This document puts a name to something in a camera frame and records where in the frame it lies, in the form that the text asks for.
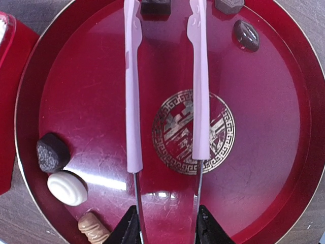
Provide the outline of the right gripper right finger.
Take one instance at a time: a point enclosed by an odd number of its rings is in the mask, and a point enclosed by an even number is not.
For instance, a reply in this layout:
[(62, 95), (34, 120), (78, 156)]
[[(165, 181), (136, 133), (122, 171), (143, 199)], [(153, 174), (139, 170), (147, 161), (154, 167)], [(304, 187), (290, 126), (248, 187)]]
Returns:
[(206, 206), (200, 205), (197, 220), (197, 243), (234, 244)]

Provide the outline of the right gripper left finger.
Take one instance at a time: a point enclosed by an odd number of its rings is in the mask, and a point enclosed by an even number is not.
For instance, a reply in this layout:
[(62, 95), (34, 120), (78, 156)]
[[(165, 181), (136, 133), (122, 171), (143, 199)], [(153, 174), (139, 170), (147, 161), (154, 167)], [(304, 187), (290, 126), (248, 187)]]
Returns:
[(137, 208), (132, 205), (108, 237), (108, 244), (140, 244), (140, 225)]

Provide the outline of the tan caramel chocolate front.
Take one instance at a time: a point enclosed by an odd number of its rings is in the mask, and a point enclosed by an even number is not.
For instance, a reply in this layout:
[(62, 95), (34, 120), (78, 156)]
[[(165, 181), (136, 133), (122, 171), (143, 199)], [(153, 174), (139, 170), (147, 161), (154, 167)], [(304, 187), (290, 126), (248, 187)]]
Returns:
[(86, 213), (79, 219), (78, 229), (92, 244), (103, 244), (111, 234), (92, 212)]

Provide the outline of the white spiral chocolate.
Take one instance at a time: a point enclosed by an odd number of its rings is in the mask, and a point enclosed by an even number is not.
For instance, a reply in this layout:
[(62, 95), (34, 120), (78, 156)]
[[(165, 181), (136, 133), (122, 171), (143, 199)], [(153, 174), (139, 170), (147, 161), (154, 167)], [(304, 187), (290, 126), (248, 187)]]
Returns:
[(88, 199), (86, 186), (69, 171), (51, 174), (47, 180), (47, 187), (56, 199), (69, 206), (78, 206)]

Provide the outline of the dark textured chocolate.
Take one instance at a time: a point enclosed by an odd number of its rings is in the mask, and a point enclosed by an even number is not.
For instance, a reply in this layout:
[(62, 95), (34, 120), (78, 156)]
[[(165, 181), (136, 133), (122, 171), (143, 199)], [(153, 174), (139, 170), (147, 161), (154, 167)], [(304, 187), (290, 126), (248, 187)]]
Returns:
[(39, 168), (46, 173), (63, 169), (71, 159), (68, 146), (55, 134), (47, 133), (37, 141)]

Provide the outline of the pink tongs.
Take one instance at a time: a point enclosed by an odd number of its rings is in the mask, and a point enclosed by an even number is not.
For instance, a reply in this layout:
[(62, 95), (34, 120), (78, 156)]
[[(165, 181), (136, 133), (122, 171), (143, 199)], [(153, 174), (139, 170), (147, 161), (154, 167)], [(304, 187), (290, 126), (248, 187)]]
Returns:
[[(190, 1), (192, 14), (187, 22), (187, 36), (193, 45), (193, 142), (192, 158), (197, 161), (196, 187), (191, 215), (190, 243), (195, 243), (203, 178), (203, 162), (210, 158), (210, 101), (207, 55), (207, 2)], [(134, 176), (139, 234), (142, 243), (147, 236), (143, 217), (139, 173), (143, 169), (138, 48), (142, 42), (141, 22), (137, 17), (139, 1), (124, 1), (125, 104), (127, 170)]]

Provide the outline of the red tin box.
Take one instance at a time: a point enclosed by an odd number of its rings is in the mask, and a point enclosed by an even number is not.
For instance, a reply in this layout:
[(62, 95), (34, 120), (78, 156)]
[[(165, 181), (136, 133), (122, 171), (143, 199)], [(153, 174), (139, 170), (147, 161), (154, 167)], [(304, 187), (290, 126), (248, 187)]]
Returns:
[(1, 41), (1, 194), (11, 187), (15, 161), (14, 113), (20, 78), (39, 36), (14, 16), (1, 12), (7, 23)]

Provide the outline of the dark square chocolate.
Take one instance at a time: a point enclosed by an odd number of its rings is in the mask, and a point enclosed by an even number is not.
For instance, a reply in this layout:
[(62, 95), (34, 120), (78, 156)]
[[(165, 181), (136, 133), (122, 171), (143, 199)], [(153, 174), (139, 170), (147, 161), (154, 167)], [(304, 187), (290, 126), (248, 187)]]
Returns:
[(167, 18), (171, 14), (171, 0), (142, 0), (141, 15), (143, 17)]

